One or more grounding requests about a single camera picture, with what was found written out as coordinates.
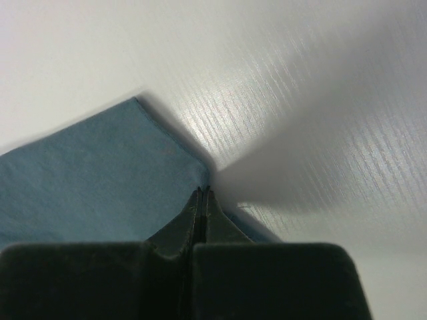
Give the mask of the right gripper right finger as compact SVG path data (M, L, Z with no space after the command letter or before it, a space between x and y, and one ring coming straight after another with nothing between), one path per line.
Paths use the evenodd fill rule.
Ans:
M330 243L256 243L203 192L192 253L194 319L370 319L348 253Z

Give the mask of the grey blue t shirt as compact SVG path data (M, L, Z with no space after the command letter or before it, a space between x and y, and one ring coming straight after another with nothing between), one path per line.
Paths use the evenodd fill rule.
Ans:
M136 98L1 156L1 246L144 241L209 185Z

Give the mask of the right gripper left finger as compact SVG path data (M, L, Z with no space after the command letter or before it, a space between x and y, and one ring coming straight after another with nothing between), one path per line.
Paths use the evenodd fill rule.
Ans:
M203 193L142 242L22 243L1 252L2 319L189 319Z

